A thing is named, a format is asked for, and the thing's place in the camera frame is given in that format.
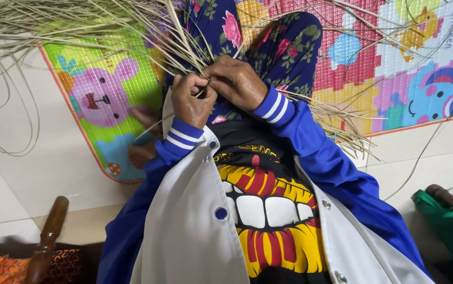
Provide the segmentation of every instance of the blue snap button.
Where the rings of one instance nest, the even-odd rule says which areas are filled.
[[[216,215],[216,218],[218,218],[219,220],[224,220],[226,216],[228,216],[228,212],[223,207],[219,207],[218,209],[216,209],[214,215]]]

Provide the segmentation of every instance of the cartoon chicken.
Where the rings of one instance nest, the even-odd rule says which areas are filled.
[[[400,43],[405,47],[400,47],[400,53],[406,62],[414,59],[408,52],[408,48],[416,47],[416,50],[424,47],[424,42],[430,37],[436,38],[441,31],[444,19],[437,19],[437,15],[423,8],[421,15],[410,23],[410,28],[402,33],[395,34],[395,37],[402,36]]]

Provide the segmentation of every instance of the colorful mat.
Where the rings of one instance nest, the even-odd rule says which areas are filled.
[[[418,32],[413,29],[394,34],[415,55],[390,44],[368,47],[381,35],[330,3],[236,1],[243,25],[309,2],[321,3],[308,12],[318,16],[324,27],[354,29],[350,34],[324,31],[313,98],[346,111],[369,111],[381,118],[353,119],[366,136],[436,123],[453,115],[453,1],[347,0],[379,14],[384,20],[355,11],[387,34],[396,27],[392,22],[409,22],[416,27]],[[259,30],[243,30],[247,46]],[[158,56],[142,40],[134,40],[136,35],[121,32],[118,36],[126,38],[127,46],[139,46]],[[145,175],[129,164],[127,148],[143,129],[127,115],[127,108],[135,106],[147,112],[159,109],[163,73],[141,53],[102,58],[108,54],[107,47],[118,43],[90,41],[106,49],[48,44],[41,51],[104,173],[119,182],[137,182]],[[332,123],[351,130],[339,119]]]

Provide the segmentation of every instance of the tiled floor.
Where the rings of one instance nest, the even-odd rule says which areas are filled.
[[[45,217],[39,216],[47,215],[54,198],[63,195],[70,200],[70,212],[60,240],[74,244],[102,241],[104,226],[116,216],[121,209],[119,204],[126,201],[134,186],[118,184],[101,173],[42,57],[33,52],[27,58],[32,67],[22,68],[40,112],[40,136],[33,151],[25,157],[0,153],[0,236],[35,237],[37,227],[42,228],[45,221]],[[19,76],[15,70],[10,72],[14,78]],[[10,107],[0,112],[0,143],[16,151],[28,143],[30,126],[15,94],[21,92],[24,100],[30,94],[21,80],[10,88],[13,94]],[[0,81],[0,101],[4,95],[7,90]],[[381,198],[386,198],[405,182],[437,127],[375,136],[371,141],[377,147],[370,150],[380,161],[366,156],[354,163],[377,178]],[[453,121],[441,126],[412,178],[387,201],[404,215],[421,251],[439,259],[443,254],[435,254],[431,248],[442,244],[425,227],[410,199],[414,192],[430,184],[453,186]]]

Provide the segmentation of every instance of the striped cuff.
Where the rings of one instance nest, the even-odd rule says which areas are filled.
[[[265,119],[274,126],[287,123],[295,114],[295,106],[284,95],[279,93],[273,85],[261,105],[253,114]]]
[[[166,139],[163,141],[163,147],[169,152],[180,156],[186,156],[198,142],[198,139],[204,133],[203,130],[191,126],[186,122],[174,117],[172,126],[167,133]]]

